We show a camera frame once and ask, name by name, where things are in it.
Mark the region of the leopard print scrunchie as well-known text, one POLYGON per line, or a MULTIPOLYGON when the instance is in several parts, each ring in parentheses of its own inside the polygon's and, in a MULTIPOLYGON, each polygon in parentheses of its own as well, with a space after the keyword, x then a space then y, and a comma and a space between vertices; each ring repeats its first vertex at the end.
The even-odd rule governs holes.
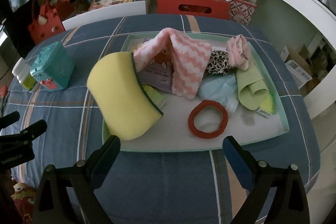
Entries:
POLYGON ((231 69, 229 65, 228 52, 214 50, 211 52, 206 72, 210 75, 225 75, 231 69))

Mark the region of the white shelf counter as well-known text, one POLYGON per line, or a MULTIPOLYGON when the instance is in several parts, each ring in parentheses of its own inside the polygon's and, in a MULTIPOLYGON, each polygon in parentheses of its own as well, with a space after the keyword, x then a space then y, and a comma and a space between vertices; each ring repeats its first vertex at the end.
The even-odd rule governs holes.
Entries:
MULTIPOLYGON (((335 15, 318 0, 282 0, 304 16, 335 50, 335 15)), ((313 119, 335 102, 335 68, 304 98, 313 119)))

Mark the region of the yellow sponge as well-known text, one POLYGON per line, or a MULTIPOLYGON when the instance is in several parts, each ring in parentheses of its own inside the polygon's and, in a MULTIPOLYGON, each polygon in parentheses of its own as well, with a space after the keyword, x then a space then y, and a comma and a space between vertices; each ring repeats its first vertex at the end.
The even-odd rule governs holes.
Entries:
POLYGON ((87 88, 109 133, 122 141, 139 138, 163 117, 137 77, 131 52, 115 52, 100 59, 88 76, 87 88))

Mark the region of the dark red scrunchie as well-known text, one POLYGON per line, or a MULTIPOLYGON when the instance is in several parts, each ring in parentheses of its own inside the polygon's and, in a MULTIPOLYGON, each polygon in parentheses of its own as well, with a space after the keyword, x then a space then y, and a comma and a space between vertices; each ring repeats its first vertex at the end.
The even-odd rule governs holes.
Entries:
POLYGON ((203 100, 188 117, 189 131, 201 139, 215 139, 224 133, 228 112, 219 102, 203 100))

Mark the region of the light blue face mask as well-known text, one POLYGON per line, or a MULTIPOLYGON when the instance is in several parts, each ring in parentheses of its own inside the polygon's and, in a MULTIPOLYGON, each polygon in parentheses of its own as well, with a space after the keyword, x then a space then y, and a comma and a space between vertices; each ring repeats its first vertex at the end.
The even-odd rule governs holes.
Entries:
POLYGON ((197 96, 220 103, 231 116, 237 109, 238 85, 235 75, 210 75, 202 79, 197 96))

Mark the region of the pink beige plush toy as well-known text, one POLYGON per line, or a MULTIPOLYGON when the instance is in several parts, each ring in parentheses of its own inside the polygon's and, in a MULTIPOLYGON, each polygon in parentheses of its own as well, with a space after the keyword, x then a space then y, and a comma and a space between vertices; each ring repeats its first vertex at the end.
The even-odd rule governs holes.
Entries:
POLYGON ((247 71, 249 68, 249 59, 251 49, 242 35, 236 35, 227 42, 228 63, 231 67, 247 71))

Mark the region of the white cap jar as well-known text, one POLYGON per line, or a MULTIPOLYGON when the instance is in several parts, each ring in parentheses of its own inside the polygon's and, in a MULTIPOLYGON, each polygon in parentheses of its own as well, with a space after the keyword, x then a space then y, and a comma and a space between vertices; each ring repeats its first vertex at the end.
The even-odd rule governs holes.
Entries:
POLYGON ((18 82, 28 92, 34 93, 39 83, 30 74, 30 66, 25 62, 24 58, 20 58, 13 67, 12 74, 18 82))

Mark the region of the red cardboard box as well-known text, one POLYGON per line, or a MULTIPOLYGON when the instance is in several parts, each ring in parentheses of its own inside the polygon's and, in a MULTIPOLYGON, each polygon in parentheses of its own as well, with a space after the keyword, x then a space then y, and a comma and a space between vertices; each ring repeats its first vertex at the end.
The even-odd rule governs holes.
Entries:
POLYGON ((225 0, 157 0, 157 13, 229 18, 230 5, 225 0))

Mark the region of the white tray with teal rim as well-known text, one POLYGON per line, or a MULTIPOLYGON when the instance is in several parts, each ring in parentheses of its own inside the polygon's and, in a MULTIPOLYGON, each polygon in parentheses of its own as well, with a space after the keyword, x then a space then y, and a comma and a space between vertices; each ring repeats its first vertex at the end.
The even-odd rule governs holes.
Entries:
POLYGON ((167 98, 163 106, 163 117, 146 133, 137 139, 122 141, 121 149, 125 152, 191 152, 220 149, 223 139, 232 135, 240 145, 257 143, 285 134, 289 131, 289 122, 277 89, 269 75, 261 57, 251 46, 251 57, 260 71, 275 102, 275 113, 270 118, 264 118, 249 110, 240 102, 236 111, 228 116, 227 127, 215 139, 201 139, 194 136, 188 128, 187 121, 190 112, 202 102, 196 97, 188 100, 170 93, 164 93, 167 98))

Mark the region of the red stool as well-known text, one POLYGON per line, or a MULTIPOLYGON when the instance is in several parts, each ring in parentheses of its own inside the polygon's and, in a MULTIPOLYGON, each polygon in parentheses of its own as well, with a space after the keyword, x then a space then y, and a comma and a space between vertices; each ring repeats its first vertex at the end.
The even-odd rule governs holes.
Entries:
POLYGON ((8 92, 7 85, 1 86, 1 88, 0 88, 0 105, 1 105, 1 107, 3 106, 3 103, 5 101, 7 92, 8 92))

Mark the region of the lime green cloth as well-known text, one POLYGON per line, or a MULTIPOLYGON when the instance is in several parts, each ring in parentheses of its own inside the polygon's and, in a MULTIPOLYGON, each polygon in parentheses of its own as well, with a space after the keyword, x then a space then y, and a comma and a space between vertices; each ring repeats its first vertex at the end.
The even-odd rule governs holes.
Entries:
POLYGON ((268 87, 258 67, 249 64, 246 71, 236 71, 239 102, 249 110, 256 110, 269 94, 268 87))

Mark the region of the white foam board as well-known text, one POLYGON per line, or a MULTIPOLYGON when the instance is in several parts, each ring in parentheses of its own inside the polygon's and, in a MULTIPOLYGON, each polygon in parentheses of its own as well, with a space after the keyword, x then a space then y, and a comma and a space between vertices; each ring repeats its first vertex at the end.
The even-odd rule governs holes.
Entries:
POLYGON ((102 7, 84 12, 62 22, 66 31, 86 24, 124 16, 145 15, 146 2, 136 1, 102 7))

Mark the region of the teal wet wipes pack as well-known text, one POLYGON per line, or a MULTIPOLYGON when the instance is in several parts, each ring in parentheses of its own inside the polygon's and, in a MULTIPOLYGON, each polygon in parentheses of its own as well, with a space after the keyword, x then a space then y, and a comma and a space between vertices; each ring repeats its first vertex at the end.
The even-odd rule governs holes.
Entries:
POLYGON ((47 91, 54 92, 68 87, 74 68, 63 44, 54 42, 37 55, 30 67, 30 75, 47 91))

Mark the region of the red patterned box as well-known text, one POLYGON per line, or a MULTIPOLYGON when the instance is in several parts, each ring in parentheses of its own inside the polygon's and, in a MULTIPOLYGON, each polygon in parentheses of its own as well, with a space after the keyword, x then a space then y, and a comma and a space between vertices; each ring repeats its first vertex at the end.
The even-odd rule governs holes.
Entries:
POLYGON ((225 0, 229 6, 229 17, 228 20, 249 25, 257 6, 251 2, 245 0, 225 0))

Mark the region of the purple plastic packet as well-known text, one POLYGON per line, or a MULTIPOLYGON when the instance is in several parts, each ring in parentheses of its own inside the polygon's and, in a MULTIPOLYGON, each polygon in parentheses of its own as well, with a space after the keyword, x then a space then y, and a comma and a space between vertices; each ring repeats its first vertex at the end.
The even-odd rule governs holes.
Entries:
POLYGON ((148 65, 138 73, 142 84, 168 93, 171 93, 172 75, 173 65, 166 50, 152 58, 148 65))

